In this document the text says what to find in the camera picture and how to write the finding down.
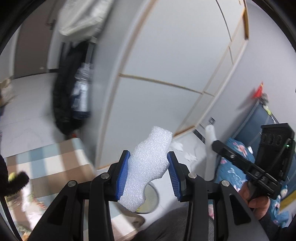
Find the silver bolt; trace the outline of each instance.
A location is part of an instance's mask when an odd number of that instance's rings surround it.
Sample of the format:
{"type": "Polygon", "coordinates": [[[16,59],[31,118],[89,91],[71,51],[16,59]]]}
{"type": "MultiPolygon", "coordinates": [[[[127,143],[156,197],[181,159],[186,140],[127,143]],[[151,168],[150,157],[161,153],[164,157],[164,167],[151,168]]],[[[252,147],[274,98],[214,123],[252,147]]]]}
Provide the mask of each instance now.
{"type": "Polygon", "coordinates": [[[224,187],[228,187],[228,186],[230,185],[229,181],[227,181],[227,180],[223,180],[223,181],[221,182],[221,184],[222,184],[224,187]]]}
{"type": "Polygon", "coordinates": [[[194,178],[197,177],[197,175],[196,175],[196,173],[194,173],[194,172],[190,172],[190,173],[188,173],[188,177],[194,179],[194,178]]]}
{"type": "Polygon", "coordinates": [[[76,181],[69,181],[68,182],[68,187],[74,187],[76,185],[76,181]]]}
{"type": "Polygon", "coordinates": [[[102,179],[107,179],[107,178],[109,178],[109,177],[110,177],[110,175],[109,175],[109,173],[107,173],[107,172],[104,172],[104,173],[101,174],[101,178],[102,178],[102,179]]]}

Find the red flag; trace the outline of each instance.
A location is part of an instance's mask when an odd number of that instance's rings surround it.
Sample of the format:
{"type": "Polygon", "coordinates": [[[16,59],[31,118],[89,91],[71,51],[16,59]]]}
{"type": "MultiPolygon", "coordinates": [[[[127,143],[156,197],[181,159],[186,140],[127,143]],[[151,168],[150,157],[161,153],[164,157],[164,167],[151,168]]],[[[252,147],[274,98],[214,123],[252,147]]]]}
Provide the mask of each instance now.
{"type": "Polygon", "coordinates": [[[260,84],[256,92],[253,94],[252,99],[260,98],[263,93],[263,82],[260,84]]]}

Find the power outlet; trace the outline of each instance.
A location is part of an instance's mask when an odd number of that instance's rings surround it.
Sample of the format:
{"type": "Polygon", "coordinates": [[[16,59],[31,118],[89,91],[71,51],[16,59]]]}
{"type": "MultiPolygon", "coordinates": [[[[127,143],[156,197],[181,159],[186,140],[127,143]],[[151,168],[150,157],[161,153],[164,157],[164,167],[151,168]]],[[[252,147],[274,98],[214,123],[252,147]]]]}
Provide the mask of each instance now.
{"type": "Polygon", "coordinates": [[[214,119],[213,117],[211,117],[211,118],[209,119],[209,123],[210,123],[211,125],[213,125],[215,122],[216,122],[216,121],[215,121],[215,119],[214,119]]]}

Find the human hand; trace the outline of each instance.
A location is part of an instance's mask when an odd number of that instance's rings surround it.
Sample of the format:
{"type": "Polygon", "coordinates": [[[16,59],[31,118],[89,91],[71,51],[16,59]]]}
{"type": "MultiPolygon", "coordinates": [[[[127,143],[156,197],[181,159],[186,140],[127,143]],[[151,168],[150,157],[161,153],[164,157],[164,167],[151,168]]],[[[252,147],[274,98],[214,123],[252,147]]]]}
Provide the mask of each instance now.
{"type": "Polygon", "coordinates": [[[257,197],[248,202],[250,198],[248,182],[243,184],[239,194],[250,208],[255,209],[253,213],[258,220],[264,217],[270,205],[270,199],[267,196],[257,197]]]}

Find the gray pants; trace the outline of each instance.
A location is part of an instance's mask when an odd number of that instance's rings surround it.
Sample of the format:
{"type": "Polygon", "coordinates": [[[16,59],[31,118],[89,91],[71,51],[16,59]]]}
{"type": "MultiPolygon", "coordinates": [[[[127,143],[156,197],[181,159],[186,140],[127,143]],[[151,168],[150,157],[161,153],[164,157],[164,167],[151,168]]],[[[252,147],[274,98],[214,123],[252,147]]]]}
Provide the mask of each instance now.
{"type": "MultiPolygon", "coordinates": [[[[187,207],[174,209],[140,231],[132,241],[182,241],[187,220],[187,207]]],[[[209,217],[209,241],[214,241],[214,221],[209,217]]]]}

